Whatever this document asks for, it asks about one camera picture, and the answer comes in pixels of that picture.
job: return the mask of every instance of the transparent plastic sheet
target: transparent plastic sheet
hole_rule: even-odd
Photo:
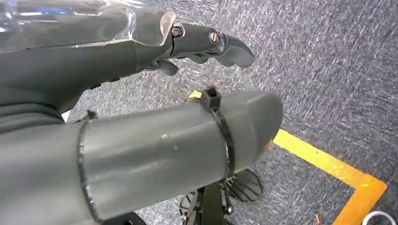
[[[160,46],[175,17],[135,0],[0,0],[0,53],[122,41]]]

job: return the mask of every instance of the screw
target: screw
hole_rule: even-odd
[[[209,39],[212,44],[216,45],[218,43],[218,32],[216,30],[210,30]]]
[[[181,37],[183,34],[183,31],[179,28],[179,27],[173,27],[173,29],[171,30],[171,34],[173,35],[173,37]]]

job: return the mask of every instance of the gray tube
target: gray tube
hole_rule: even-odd
[[[250,166],[275,137],[282,103],[256,92],[223,97],[236,171]],[[213,115],[199,104],[90,121],[82,169],[93,207],[105,220],[187,193],[225,175],[225,147]]]

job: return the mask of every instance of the yellow line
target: yellow line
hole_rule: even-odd
[[[279,130],[274,143],[356,189],[333,225],[360,224],[387,188],[378,179],[355,169],[284,130]]]

